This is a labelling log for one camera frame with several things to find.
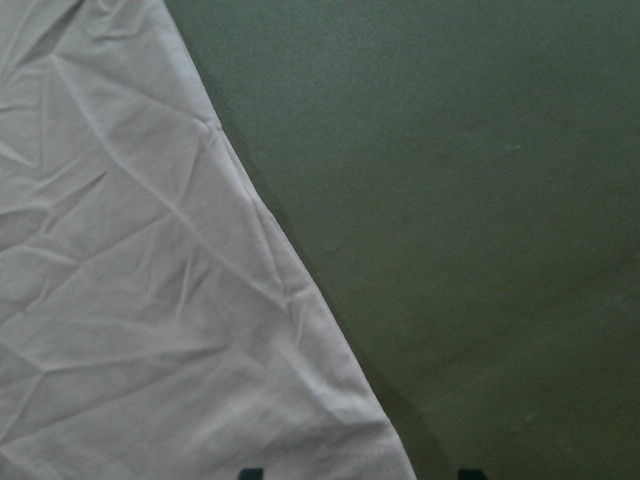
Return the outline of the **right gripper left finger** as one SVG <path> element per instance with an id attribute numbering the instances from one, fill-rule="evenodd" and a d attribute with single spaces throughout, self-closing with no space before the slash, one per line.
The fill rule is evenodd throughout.
<path id="1" fill-rule="evenodd" d="M 249 467 L 240 470 L 238 480 L 263 480 L 264 469 L 261 467 Z"/>

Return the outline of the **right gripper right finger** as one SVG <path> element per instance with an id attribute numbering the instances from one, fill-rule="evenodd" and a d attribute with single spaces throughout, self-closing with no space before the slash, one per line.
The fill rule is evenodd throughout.
<path id="1" fill-rule="evenodd" d="M 457 472 L 458 480 L 490 480 L 489 476 L 478 468 L 460 468 Z"/>

